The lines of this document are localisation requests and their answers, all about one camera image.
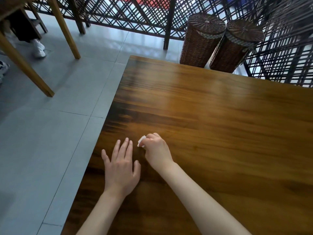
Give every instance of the wicker basket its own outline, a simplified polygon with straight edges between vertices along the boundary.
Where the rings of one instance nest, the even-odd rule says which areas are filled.
[[[210,60],[210,69],[233,73],[265,34],[254,23],[233,20],[227,23],[225,35],[218,43]]]
[[[203,13],[189,16],[180,63],[203,68],[225,29],[225,23],[215,16]]]

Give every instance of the tiled floor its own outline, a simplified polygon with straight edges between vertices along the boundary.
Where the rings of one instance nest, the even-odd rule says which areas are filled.
[[[17,49],[54,90],[47,98],[11,64],[0,88],[0,234],[59,235],[130,55],[177,63],[182,42],[92,25],[80,36],[66,20],[82,58],[75,60],[54,17],[47,57]]]

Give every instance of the wicker basket lid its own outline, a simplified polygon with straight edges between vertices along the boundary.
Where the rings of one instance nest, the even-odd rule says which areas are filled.
[[[244,41],[260,42],[265,38],[265,34],[260,27],[245,20],[229,21],[227,23],[227,30],[233,36]]]
[[[221,19],[204,13],[190,15],[188,23],[204,34],[221,34],[226,29],[226,25]]]

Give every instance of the fence post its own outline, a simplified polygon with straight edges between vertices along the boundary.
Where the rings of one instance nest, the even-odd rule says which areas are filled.
[[[174,12],[175,12],[175,6],[176,6],[176,0],[170,0],[170,7],[168,9],[168,15],[167,15],[167,23],[165,27],[165,37],[164,37],[164,46],[163,49],[168,49],[168,42],[170,41],[170,34],[171,34],[171,28],[174,18]]]

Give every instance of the finger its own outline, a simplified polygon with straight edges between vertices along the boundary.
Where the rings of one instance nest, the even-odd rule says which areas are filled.
[[[125,138],[125,141],[123,142],[122,146],[119,149],[117,160],[122,160],[125,158],[126,149],[128,146],[129,138]]]
[[[125,160],[128,160],[131,163],[133,163],[133,141],[129,141],[129,144],[125,153]]]
[[[110,163],[110,159],[109,159],[109,157],[106,154],[104,149],[102,149],[102,151],[101,151],[101,157],[102,157],[102,159],[104,161],[104,166],[107,166]]]
[[[155,136],[161,138],[161,136],[158,133],[153,133]]]
[[[134,162],[134,172],[133,172],[133,178],[136,181],[136,184],[139,182],[139,179],[140,179],[140,171],[141,171],[141,165],[138,162],[138,160],[136,160]]]
[[[141,142],[139,143],[139,146],[142,147],[144,145],[149,145],[149,143],[151,143],[153,139],[152,138],[144,138],[143,140],[141,140]]]
[[[147,138],[156,138],[156,136],[154,134],[150,133],[150,134],[147,135]]]
[[[118,151],[119,151],[119,145],[120,145],[120,140],[117,140],[116,144],[115,144],[115,147],[113,149],[111,162],[113,162],[113,161],[115,161],[117,159],[117,155],[118,155]]]

